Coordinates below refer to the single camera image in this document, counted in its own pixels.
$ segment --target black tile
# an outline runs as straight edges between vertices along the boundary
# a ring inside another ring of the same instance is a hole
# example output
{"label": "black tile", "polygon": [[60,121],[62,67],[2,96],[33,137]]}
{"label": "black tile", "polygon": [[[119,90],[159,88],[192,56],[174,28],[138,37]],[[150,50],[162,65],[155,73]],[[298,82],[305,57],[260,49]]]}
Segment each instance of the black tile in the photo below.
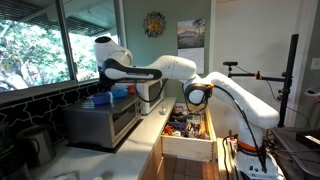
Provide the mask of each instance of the black tile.
{"label": "black tile", "polygon": [[62,107],[58,107],[55,111],[52,112],[51,121],[55,124],[64,124]]}
{"label": "black tile", "polygon": [[2,120],[4,120],[7,117],[6,114],[2,114],[2,111],[0,111],[0,122],[2,122]]}
{"label": "black tile", "polygon": [[16,101],[10,101],[10,102],[6,102],[6,103],[1,103],[0,104],[0,109],[2,108],[6,108],[6,107],[9,107],[9,106],[14,106],[14,105],[17,105],[17,104],[22,104],[22,103],[25,103],[25,102],[28,102],[28,101],[32,101],[32,97],[29,97],[29,98],[24,98],[24,99],[19,99],[19,100],[16,100]]}
{"label": "black tile", "polygon": [[68,134],[66,127],[62,124],[56,124],[55,132],[59,139],[62,137],[67,137]]}
{"label": "black tile", "polygon": [[79,99],[84,100],[85,98],[90,96],[88,92],[88,87],[80,88],[78,89],[78,92],[80,93]]}
{"label": "black tile", "polygon": [[2,116],[6,115],[4,121],[8,122],[9,126],[11,126],[17,119],[26,120],[30,118],[29,113],[24,111],[26,106],[27,104],[20,104],[17,106],[8,107],[5,109],[1,109],[0,113],[2,114]]}
{"label": "black tile", "polygon": [[51,119],[51,112],[48,111],[48,113],[44,114],[43,116],[34,116],[31,118],[33,124],[46,124],[48,125],[49,127],[53,127],[54,124],[53,122],[50,121]]}
{"label": "black tile", "polygon": [[55,96],[48,97],[50,104],[50,109],[55,110],[58,107],[65,107],[67,105],[66,101],[63,99],[63,94],[57,94]]}
{"label": "black tile", "polygon": [[78,91],[69,91],[66,92],[63,99],[66,100],[67,104],[74,104],[79,99],[79,92]]}
{"label": "black tile", "polygon": [[111,85],[103,86],[101,83],[95,84],[99,92],[107,92],[111,90]]}
{"label": "black tile", "polygon": [[9,126],[9,134],[11,139],[14,139],[16,135],[25,128],[33,126],[30,120],[16,121],[13,126]]}
{"label": "black tile", "polygon": [[89,86],[88,87],[88,92],[89,92],[89,95],[93,95],[93,94],[97,94],[98,93],[98,87],[93,85],[93,86]]}
{"label": "black tile", "polygon": [[51,138],[51,142],[56,142],[59,139],[58,134],[54,130],[54,128],[49,128],[49,136]]}
{"label": "black tile", "polygon": [[50,111],[51,102],[48,99],[39,99],[28,103],[26,111],[33,116],[43,116],[46,112]]}

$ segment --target blue wall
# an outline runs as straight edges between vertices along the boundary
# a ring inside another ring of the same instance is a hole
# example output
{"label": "blue wall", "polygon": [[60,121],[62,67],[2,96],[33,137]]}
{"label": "blue wall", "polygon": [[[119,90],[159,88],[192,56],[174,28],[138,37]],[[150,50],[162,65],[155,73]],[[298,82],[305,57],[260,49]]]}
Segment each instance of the blue wall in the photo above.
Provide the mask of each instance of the blue wall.
{"label": "blue wall", "polygon": [[[133,54],[133,65],[146,66],[161,55],[178,55],[177,22],[205,19],[205,74],[209,70],[210,0],[124,0],[124,17],[128,49]],[[162,36],[149,38],[144,34],[143,20],[150,12],[165,16],[166,30]],[[184,102],[181,83],[169,80],[166,96]]]}

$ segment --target ceiling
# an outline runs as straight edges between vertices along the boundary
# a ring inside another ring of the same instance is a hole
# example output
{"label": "ceiling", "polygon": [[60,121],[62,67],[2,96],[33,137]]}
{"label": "ceiling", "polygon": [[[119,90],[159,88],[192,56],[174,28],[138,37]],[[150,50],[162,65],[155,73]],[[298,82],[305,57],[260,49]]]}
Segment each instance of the ceiling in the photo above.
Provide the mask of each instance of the ceiling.
{"label": "ceiling", "polygon": [[[113,0],[64,0],[70,33],[97,36],[116,27]],[[55,0],[1,0],[0,20],[59,28]]]}

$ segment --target sun decoration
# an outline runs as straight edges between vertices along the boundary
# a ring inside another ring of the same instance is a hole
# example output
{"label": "sun decoration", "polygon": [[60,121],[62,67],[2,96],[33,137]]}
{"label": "sun decoration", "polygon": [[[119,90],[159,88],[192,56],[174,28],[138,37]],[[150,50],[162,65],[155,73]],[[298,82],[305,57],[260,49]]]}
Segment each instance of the sun decoration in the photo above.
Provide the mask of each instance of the sun decoration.
{"label": "sun decoration", "polygon": [[149,37],[156,38],[166,29],[166,21],[160,12],[148,13],[143,23],[144,33]]}

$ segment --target window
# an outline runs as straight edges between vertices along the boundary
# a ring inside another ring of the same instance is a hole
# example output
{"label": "window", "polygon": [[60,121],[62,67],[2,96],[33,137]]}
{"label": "window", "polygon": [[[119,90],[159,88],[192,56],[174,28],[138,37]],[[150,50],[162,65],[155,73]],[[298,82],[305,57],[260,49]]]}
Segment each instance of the window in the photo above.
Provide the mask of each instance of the window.
{"label": "window", "polygon": [[72,55],[77,65],[77,79],[85,81],[98,78],[93,42],[103,35],[114,37],[116,40],[114,42],[118,42],[114,2],[113,0],[69,1],[64,4],[64,10]]}
{"label": "window", "polygon": [[30,4],[24,9],[16,1],[1,3],[0,92],[69,81],[58,22],[45,12],[35,14]]}
{"label": "window", "polygon": [[0,96],[98,78],[93,42],[102,35],[118,42],[114,2],[63,2],[0,1]]}

